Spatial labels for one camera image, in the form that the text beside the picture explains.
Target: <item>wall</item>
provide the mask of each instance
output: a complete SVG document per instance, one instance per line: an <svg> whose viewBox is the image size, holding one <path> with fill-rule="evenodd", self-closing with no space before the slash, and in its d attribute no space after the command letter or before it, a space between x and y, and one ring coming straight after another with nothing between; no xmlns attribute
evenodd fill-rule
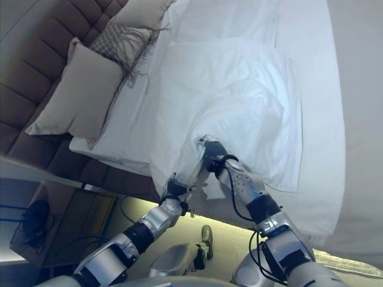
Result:
<svg viewBox="0 0 383 287"><path fill-rule="evenodd" d="M60 0L0 0L0 69Z"/></svg>

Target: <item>black cable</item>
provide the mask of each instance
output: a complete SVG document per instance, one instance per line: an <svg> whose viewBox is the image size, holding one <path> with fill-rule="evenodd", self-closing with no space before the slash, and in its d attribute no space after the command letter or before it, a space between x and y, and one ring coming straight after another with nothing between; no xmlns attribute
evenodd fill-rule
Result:
<svg viewBox="0 0 383 287"><path fill-rule="evenodd" d="M247 220L247 221L253 221L251 218L247 218L247 217L245 217L245 216L243 216L243 215L241 215L241 214L239 213L239 211L238 211L238 209L237 209L237 205L235 204L234 184L233 184L232 175L230 174L229 169L228 169L226 166L224 166L223 168L226 169L227 173L229 174L230 186L231 186L231 188L232 188L232 203L233 203L233 208L234 208L235 213L237 213L237 215L238 215L240 218L244 219L244 220Z"/></svg>
<svg viewBox="0 0 383 287"><path fill-rule="evenodd" d="M269 280L271 280L271 281L273 281L273 282L275 282L275 283L281 284L281 285L283 285L283 286L287 286L287 284L286 284L285 282L283 282L283 281L281 281L281 280L275 278L274 275L273 275L269 270L267 270L267 269L265 269L265 268L262 267L261 256L260 256L260 248L259 248L259 233L257 233L257 257L258 257L258 261L254 258L253 253L251 252L251 242L253 241L253 238L254 238L254 236L256 235L256 233L257 233L257 232L255 231L255 232L253 233L253 235L251 235L251 237L250 237L250 241L249 241L249 253L250 253L250 257L251 257L251 259L252 259L252 260L254 261L254 263L259 267L259 270L261 271L261 274L262 274L265 278L267 278L267 279L269 279Z"/></svg>
<svg viewBox="0 0 383 287"><path fill-rule="evenodd" d="M91 247L93 244L97 244L97 243L103 243L104 244L106 242L107 242L106 239L105 240L101 240L101 239L100 240L94 240L94 241L90 242L87 246L85 246L84 249L76 256L76 259L74 260L74 266L75 266L74 269L77 268L77 266L78 266L77 262L80 260L80 258L84 255L85 251L89 247Z"/></svg>
<svg viewBox="0 0 383 287"><path fill-rule="evenodd" d="M238 212L236 204L235 204L234 184L233 184L232 175L230 174L229 169L227 167L223 167L223 168L226 169L227 173L229 174L230 186L231 186L231 189L232 189L232 203L233 203L233 208L234 208L235 213L237 213L237 215L240 218L244 219L244 220L253 221L251 218L244 217L243 215L241 215ZM267 278L267 279L269 279L269 280L271 280L273 282L279 283L281 285L287 286L286 283L284 283L283 281L280 281L277 278L275 278L275 276L269 270L267 270L267 269L262 267L262 263L261 263L261 260L260 260L260 250L259 250L259 233L257 233L257 256L258 256L258 261L254 258L254 255L253 255L253 253L251 251L251 242L253 241L253 238L256 235L256 233L257 233L256 231L253 233L253 235L250 237L250 241L249 241L249 254L250 254L251 259L259 267L259 270L261 271L261 274L264 275L265 278Z"/></svg>
<svg viewBox="0 0 383 287"><path fill-rule="evenodd" d="M250 257L251 257L251 259L254 261L254 263L255 263L258 267L260 267L260 268L263 269L263 271L264 271L265 273L267 273L267 274L270 275L270 276L273 276L273 274L272 274L269 270L267 270L267 269L265 269L265 268L262 267L262 265L259 263L260 261L257 261L257 260L255 259L254 255L253 255L253 253L252 253L252 251L251 251L251 243L253 242L253 238L254 238L254 236L256 235L256 233L257 233L257 232L254 231L254 233L251 235L250 240L249 240L249 253L250 253Z"/></svg>
<svg viewBox="0 0 383 287"><path fill-rule="evenodd" d="M52 256L49 258L49 263L51 264L53 259L55 257L57 257L60 253L62 253L63 251L65 251L68 247L70 247L71 245L73 245L74 243L77 243L81 240L84 240L84 239L89 239L89 238L96 238L98 240L103 240L103 241L108 241L109 239L105 238L105 237L102 237L102 236L98 236L98 235L85 235L85 236L79 236L77 237L76 239L74 240L71 240L69 241L67 244L65 244L64 246L62 246L58 251L56 251L54 254L52 254Z"/></svg>
<svg viewBox="0 0 383 287"><path fill-rule="evenodd" d="M126 212L124 211L123 209L123 206L122 206L122 203L124 202L125 199L127 199L128 197L135 197L135 196L150 196L151 194L147 194L147 193L135 193L135 194L129 194L128 196L124 196L121 200L120 200L120 211L121 213L123 214L123 216L129 220L132 224L136 223L136 221L134 221L132 218L130 218Z"/></svg>

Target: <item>bedside table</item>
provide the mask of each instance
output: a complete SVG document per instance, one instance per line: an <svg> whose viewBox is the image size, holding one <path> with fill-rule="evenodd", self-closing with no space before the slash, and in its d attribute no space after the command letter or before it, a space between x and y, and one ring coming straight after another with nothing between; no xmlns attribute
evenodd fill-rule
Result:
<svg viewBox="0 0 383 287"><path fill-rule="evenodd" d="M54 224L47 231L44 245L38 252L26 245L22 224L19 224L10 248L37 267L51 267L74 263L79 254L97 240L89 237L65 247L79 237L100 236L115 197L58 182L42 181L30 205L37 200L45 200L54 217ZM51 217L46 225L53 222Z"/></svg>

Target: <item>gray cushion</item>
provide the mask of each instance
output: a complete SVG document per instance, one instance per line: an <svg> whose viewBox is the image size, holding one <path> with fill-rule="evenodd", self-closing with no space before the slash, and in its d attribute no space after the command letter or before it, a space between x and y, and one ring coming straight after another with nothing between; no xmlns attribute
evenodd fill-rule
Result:
<svg viewBox="0 0 383 287"><path fill-rule="evenodd" d="M109 105L122 80L118 64L82 44L69 49L70 61L47 106L25 132L98 138Z"/></svg>

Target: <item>tufted headboard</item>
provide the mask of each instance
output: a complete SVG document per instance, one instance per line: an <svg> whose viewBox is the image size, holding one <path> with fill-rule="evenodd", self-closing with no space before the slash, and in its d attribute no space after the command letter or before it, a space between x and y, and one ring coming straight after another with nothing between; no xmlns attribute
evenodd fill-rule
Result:
<svg viewBox="0 0 383 287"><path fill-rule="evenodd" d="M123 194L157 197L151 178L109 167L69 150L71 135L29 136L24 132L56 89L69 42L89 45L127 0L62 0L1 75L0 153L54 175Z"/></svg>

